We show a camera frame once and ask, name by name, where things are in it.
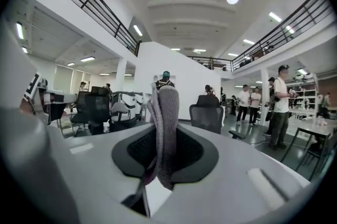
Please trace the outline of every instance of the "black table leg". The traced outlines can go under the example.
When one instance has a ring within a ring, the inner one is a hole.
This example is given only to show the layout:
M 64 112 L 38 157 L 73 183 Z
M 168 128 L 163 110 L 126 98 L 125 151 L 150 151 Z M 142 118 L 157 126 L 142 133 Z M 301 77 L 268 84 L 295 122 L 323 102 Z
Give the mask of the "black table leg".
M 297 171 L 297 170 L 299 169 L 299 167 L 301 166 L 301 164 L 302 164 L 302 162 L 303 162 L 303 160 L 304 160 L 304 157 L 305 157 L 305 154 L 306 154 L 306 149 L 307 149 L 308 144 L 309 144 L 309 142 L 310 142 L 310 140 L 311 140 L 311 137 L 312 137 L 312 134 L 310 134 L 309 139 L 308 139 L 308 141 L 306 142 L 306 145 L 305 145 L 305 147 L 304 147 L 304 149 L 303 149 L 303 157 L 302 157 L 302 159 L 301 159 L 301 161 L 300 161 L 300 164 L 296 167 L 295 171 Z
M 300 129 L 297 129 L 297 131 L 296 131 L 296 133 L 295 133 L 295 136 L 294 136 L 293 140 L 292 140 L 291 143 L 289 144 L 289 147 L 287 148 L 287 150 L 286 150 L 284 156 L 283 156 L 282 159 L 280 160 L 281 163 L 282 163 L 283 160 L 285 159 L 286 155 L 289 153 L 291 146 L 293 146 L 294 141 L 296 140 L 296 137 L 297 137 L 299 131 L 300 131 Z
M 325 137 L 324 137 L 324 145 L 323 145 L 323 148 L 322 148 L 320 157 L 318 158 L 317 163 L 316 163 L 316 165 L 315 165 L 315 168 L 313 169 L 313 171 L 312 171 L 312 173 L 311 173 L 311 175 L 310 175 L 309 181 L 311 181 L 311 179 L 313 178 L 313 176 L 314 176 L 314 174 L 315 174 L 315 171 L 316 171 L 316 169 L 317 169 L 317 166 L 318 166 L 318 164 L 320 163 L 320 161 L 321 161 L 321 159 L 322 159 L 322 157 L 323 157 L 323 151 L 324 151 L 324 148 L 325 148 L 325 146 L 326 146 L 326 141 L 327 141 L 327 140 L 328 140 L 328 136 L 325 136 Z

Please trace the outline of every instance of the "white column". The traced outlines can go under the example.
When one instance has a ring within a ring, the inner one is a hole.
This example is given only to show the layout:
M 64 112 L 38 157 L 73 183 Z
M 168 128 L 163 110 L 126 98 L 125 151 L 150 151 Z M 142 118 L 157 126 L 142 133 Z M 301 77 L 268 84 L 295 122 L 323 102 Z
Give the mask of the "white column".
M 115 81 L 115 84 L 112 85 L 113 91 L 123 90 L 126 63 L 127 63 L 127 60 L 125 58 L 120 58 L 118 62 L 118 67 L 117 67 L 116 81 Z
M 261 78 L 262 78 L 262 110 L 261 110 L 261 119 L 260 125 L 265 125 L 265 117 L 267 115 L 268 108 L 265 107 L 265 103 L 269 100 L 269 75 L 267 69 L 261 69 Z

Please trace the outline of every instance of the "man in white t-shirt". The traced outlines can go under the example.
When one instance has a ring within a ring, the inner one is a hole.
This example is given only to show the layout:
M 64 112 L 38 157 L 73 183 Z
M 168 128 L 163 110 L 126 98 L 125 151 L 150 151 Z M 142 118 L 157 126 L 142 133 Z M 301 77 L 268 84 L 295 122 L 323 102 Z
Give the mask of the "man in white t-shirt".
M 241 113 L 243 112 L 242 122 L 245 122 L 247 110 L 248 110 L 248 101 L 249 101 L 249 92 L 248 85 L 244 85 L 242 91 L 239 93 L 237 99 L 239 100 L 239 113 L 237 114 L 236 124 L 240 125 Z
M 296 97 L 295 93 L 288 93 L 284 80 L 289 74 L 288 65 L 279 67 L 279 76 L 275 79 L 275 107 L 274 107 L 274 124 L 269 147 L 272 150 L 277 148 L 285 149 L 286 145 L 283 143 L 286 130 L 288 128 L 289 120 L 289 98 Z
M 256 124 L 256 117 L 257 117 L 257 112 L 259 111 L 259 104 L 261 102 L 261 95 L 259 94 L 259 88 L 255 87 L 254 93 L 251 95 L 251 115 L 249 118 L 249 124 L 250 125 L 255 125 Z

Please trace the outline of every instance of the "desk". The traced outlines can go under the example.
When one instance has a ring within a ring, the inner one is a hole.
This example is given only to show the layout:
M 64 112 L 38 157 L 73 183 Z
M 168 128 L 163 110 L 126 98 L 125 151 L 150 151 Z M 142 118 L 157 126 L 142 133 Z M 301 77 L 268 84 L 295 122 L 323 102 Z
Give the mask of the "desk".
M 325 121 L 328 123 L 325 126 L 318 126 L 312 120 L 307 120 L 307 121 L 298 120 L 298 121 L 296 121 L 296 125 L 298 127 L 297 131 L 296 131 L 295 136 L 292 139 L 287 151 L 285 152 L 283 158 L 281 159 L 281 163 L 284 161 L 286 155 L 289 153 L 289 151 L 290 151 L 292 145 L 294 144 L 294 141 L 295 141 L 299 132 L 305 132 L 305 133 L 310 135 L 309 138 L 308 138 L 308 141 L 307 141 L 307 143 L 304 147 L 304 150 L 307 149 L 307 147 L 309 145 L 309 142 L 311 141 L 312 135 L 314 135 L 316 137 L 319 137 L 319 138 L 322 138 L 323 139 L 323 147 L 326 146 L 328 139 L 331 137 L 332 133 L 334 132 L 334 130 L 337 126 L 337 121 L 336 120 L 330 120 L 330 119 L 325 119 Z M 302 163 L 304 156 L 305 156 L 305 153 L 303 154 L 303 157 L 300 161 L 300 164 Z M 311 181 L 312 177 L 314 176 L 316 168 L 317 168 L 320 160 L 322 159 L 322 157 L 323 157 L 323 150 L 320 154 L 320 157 L 317 161 L 317 164 L 315 165 L 315 167 L 314 167 L 314 169 L 313 169 L 313 171 L 310 175 L 309 181 Z

